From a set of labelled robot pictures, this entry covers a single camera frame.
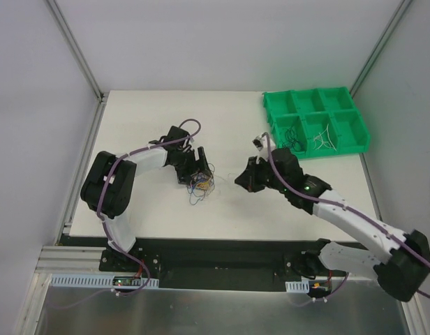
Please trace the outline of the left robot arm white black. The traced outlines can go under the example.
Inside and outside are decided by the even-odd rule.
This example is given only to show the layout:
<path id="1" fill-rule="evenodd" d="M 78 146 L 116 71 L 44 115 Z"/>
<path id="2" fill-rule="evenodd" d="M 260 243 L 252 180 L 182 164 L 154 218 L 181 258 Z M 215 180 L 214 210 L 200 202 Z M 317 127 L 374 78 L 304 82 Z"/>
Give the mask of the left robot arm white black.
<path id="1" fill-rule="evenodd" d="M 99 152 L 82 185 L 80 198 L 101 221 L 109 246 L 118 251 L 114 261 L 123 271 L 133 271 L 140 257 L 132 250 L 136 237 L 127 214 L 134 181 L 167 166 L 175 169 L 177 182 L 185 186 L 192 186 L 199 175 L 212 175 L 204 148 L 194 149 L 191 134 L 171 126 L 167 135 L 135 151 L 121 156 Z"/>

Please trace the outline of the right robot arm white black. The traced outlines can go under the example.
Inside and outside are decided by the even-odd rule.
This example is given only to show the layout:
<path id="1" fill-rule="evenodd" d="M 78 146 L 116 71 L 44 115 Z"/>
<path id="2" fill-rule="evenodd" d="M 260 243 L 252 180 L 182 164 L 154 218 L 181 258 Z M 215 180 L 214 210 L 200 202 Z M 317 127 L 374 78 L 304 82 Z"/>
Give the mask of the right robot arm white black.
<path id="1" fill-rule="evenodd" d="M 250 157 L 235 183 L 250 193 L 276 190 L 292 206 L 335 225 L 363 246 L 324 240 L 319 251 L 306 257 L 313 275 L 328 269 L 359 274 L 376 280 L 391 297 L 409 302 L 430 274 L 429 241 L 422 232 L 404 232 L 349 206 L 328 183 L 304 173 L 288 148 L 275 149 L 266 158 Z"/>

